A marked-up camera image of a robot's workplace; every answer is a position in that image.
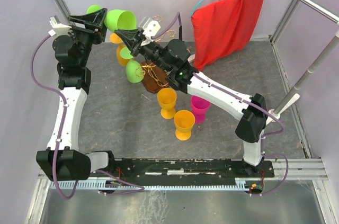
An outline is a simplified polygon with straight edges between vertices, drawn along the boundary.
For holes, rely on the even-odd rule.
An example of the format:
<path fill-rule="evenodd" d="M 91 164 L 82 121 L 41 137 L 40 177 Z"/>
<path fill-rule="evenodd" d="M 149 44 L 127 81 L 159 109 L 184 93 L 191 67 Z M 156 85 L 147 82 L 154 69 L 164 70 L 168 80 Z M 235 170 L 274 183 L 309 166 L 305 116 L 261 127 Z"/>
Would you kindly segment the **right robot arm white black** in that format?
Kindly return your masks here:
<path fill-rule="evenodd" d="M 166 72 L 166 81 L 172 89 L 200 97 L 238 120 L 235 134 L 243 141 L 244 147 L 240 167 L 250 177 L 261 171 L 264 162 L 261 137 L 268 116 L 262 95 L 241 94 L 198 71 L 190 65 L 190 53 L 180 39 L 173 39 L 162 47 L 158 42 L 148 40 L 140 29 L 118 29 L 115 34 L 122 39 L 133 56 L 142 55 Z"/>

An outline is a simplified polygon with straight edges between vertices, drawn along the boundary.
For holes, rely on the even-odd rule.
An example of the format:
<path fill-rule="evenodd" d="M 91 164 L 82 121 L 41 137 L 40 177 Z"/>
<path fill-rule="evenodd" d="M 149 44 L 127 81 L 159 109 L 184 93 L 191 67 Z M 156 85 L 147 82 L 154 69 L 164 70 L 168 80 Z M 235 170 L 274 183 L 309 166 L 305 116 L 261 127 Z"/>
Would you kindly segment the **gold wine glass rack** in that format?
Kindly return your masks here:
<path fill-rule="evenodd" d="M 163 17 L 160 15 L 153 16 L 151 18 L 145 18 L 141 23 L 139 28 L 145 30 L 151 21 L 157 21 L 159 25 L 161 24 Z M 160 42 L 164 36 L 168 36 L 170 40 L 176 36 L 176 31 L 169 28 L 165 33 L 161 34 L 159 37 L 155 38 L 155 42 Z M 141 62 L 141 69 L 144 75 L 142 83 L 145 89 L 148 92 L 153 94 L 158 93 L 161 89 L 168 87 L 168 82 L 165 80 L 166 74 L 159 67 L 157 67 L 150 60 L 145 58 L 145 61 Z"/>

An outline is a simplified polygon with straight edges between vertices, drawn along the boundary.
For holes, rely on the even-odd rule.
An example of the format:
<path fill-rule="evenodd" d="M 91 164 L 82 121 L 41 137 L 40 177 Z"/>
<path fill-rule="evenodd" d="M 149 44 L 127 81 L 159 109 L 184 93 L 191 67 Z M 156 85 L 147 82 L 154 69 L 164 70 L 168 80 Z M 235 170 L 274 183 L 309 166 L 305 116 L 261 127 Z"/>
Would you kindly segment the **orange wine glass front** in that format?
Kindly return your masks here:
<path fill-rule="evenodd" d="M 177 139 L 186 141 L 191 136 L 191 130 L 195 124 L 195 116 L 188 110 L 180 110 L 174 116 L 175 135 Z"/>

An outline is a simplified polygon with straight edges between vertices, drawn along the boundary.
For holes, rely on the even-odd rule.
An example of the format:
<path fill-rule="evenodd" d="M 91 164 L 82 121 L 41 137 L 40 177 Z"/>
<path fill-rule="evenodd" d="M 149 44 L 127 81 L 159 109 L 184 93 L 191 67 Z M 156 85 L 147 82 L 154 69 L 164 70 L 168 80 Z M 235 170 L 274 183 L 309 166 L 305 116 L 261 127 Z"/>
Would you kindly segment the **magenta wine glass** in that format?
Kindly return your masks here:
<path fill-rule="evenodd" d="M 203 123 L 206 119 L 206 113 L 211 103 L 198 96 L 191 97 L 191 109 L 196 123 Z"/>

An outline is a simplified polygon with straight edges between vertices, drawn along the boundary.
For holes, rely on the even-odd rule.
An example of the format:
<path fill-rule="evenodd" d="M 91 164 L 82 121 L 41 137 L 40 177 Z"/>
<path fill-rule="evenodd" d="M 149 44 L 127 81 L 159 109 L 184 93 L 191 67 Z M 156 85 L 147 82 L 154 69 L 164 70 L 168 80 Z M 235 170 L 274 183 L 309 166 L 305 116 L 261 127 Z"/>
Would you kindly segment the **green wine glass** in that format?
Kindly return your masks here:
<path fill-rule="evenodd" d="M 136 24 L 136 16 L 127 10 L 108 10 L 104 19 L 105 27 L 112 33 L 118 29 L 133 30 Z"/>
<path fill-rule="evenodd" d="M 143 80 L 145 72 L 141 64 L 134 60 L 133 55 L 127 47 L 122 48 L 120 56 L 128 60 L 126 64 L 126 76 L 129 82 L 138 83 Z"/>

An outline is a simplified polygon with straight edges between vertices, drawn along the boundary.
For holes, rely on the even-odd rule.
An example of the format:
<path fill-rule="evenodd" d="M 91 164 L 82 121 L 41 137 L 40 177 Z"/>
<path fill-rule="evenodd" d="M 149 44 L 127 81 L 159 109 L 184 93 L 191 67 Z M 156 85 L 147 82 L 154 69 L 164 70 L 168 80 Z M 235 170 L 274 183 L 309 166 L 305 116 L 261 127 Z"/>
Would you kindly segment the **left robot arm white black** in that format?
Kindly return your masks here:
<path fill-rule="evenodd" d="M 84 15 L 68 16 L 71 25 L 50 18 L 58 72 L 59 106 L 55 127 L 45 150 L 38 151 L 36 161 L 51 181 L 82 181 L 99 170 L 104 176 L 116 173 L 112 151 L 79 152 L 78 132 L 81 114 L 91 84 L 87 61 L 94 44 L 105 40 L 107 8 L 90 9 Z"/>

